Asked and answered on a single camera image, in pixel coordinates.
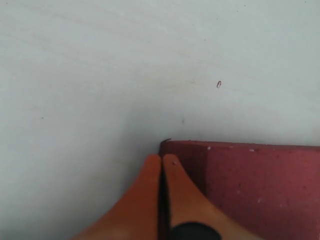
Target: white surface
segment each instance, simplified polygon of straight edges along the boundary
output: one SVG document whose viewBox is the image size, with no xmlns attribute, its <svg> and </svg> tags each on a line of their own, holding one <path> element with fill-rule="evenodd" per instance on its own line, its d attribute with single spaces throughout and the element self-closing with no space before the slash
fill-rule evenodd
<svg viewBox="0 0 320 240">
<path fill-rule="evenodd" d="M 319 23 L 318 0 L 0 0 L 0 239 L 72 236 L 166 138 L 319 145 Z"/>
</svg>

